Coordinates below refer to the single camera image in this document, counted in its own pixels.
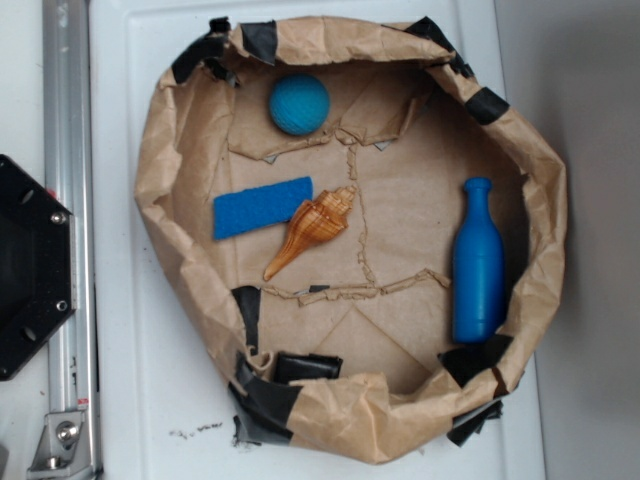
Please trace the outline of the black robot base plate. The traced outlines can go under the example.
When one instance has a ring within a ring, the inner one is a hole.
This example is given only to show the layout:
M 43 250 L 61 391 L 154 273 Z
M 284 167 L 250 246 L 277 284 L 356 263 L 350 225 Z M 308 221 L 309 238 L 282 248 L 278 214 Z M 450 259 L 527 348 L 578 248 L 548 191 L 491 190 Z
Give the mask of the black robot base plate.
M 9 381 L 75 311 L 73 215 L 1 157 L 1 379 Z

